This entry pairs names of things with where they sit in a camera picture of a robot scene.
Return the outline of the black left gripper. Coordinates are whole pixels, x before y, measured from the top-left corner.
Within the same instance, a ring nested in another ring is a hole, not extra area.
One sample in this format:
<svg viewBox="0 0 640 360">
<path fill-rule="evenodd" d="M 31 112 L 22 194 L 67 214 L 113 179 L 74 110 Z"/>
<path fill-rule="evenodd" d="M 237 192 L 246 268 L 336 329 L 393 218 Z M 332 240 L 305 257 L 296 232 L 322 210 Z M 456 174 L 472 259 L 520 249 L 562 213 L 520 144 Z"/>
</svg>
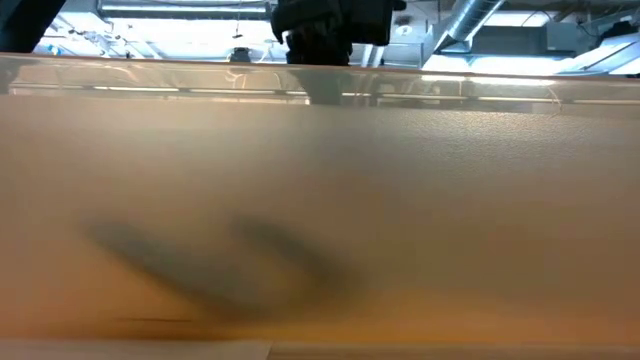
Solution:
<svg viewBox="0 0 640 360">
<path fill-rule="evenodd" d="M 348 66 L 352 43 L 387 45 L 392 13 L 405 9 L 405 0 L 278 0 L 270 23 L 280 43 L 289 32 L 288 64 Z"/>
</svg>

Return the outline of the white ceiling pipe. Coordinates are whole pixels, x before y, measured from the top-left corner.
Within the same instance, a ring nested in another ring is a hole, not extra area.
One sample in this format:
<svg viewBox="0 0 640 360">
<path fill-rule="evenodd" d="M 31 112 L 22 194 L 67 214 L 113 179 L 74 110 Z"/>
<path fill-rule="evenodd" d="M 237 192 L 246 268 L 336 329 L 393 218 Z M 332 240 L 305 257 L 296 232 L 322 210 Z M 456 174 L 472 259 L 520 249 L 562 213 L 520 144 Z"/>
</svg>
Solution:
<svg viewBox="0 0 640 360">
<path fill-rule="evenodd" d="M 377 68 L 383 65 L 385 46 L 376 46 L 366 44 L 363 49 L 360 66 L 363 68 L 372 67 Z"/>
</svg>

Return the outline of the grey ceiling pipe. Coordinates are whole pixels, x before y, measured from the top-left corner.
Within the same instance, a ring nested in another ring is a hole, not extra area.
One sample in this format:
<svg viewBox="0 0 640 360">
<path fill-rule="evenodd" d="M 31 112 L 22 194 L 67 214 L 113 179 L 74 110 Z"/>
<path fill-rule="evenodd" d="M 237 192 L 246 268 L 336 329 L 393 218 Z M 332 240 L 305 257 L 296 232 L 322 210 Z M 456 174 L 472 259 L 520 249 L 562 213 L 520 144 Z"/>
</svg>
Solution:
<svg viewBox="0 0 640 360">
<path fill-rule="evenodd" d="M 256 20 L 270 19 L 274 0 L 98 0 L 108 18 Z"/>
</svg>

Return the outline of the grey ventilation box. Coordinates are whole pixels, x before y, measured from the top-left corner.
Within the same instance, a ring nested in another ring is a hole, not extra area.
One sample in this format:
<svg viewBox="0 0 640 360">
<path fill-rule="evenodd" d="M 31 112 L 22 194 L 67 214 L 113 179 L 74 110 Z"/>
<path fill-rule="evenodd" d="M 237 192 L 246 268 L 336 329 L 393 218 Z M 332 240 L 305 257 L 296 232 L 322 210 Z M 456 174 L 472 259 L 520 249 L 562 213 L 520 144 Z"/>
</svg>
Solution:
<svg viewBox="0 0 640 360">
<path fill-rule="evenodd" d="M 473 37 L 471 46 L 473 55 L 569 56 L 578 50 L 577 30 L 571 24 L 485 26 Z"/>
</svg>

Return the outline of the silver spiral air duct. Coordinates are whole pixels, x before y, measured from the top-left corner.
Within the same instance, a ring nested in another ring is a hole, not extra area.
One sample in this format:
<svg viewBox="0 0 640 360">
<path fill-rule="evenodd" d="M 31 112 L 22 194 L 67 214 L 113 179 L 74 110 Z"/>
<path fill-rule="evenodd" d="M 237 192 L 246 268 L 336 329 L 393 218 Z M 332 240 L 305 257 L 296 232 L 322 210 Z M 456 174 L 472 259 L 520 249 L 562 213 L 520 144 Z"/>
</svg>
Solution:
<svg viewBox="0 0 640 360">
<path fill-rule="evenodd" d="M 473 38 L 505 0 L 456 0 L 451 15 L 436 32 L 434 52 L 466 54 Z"/>
</svg>

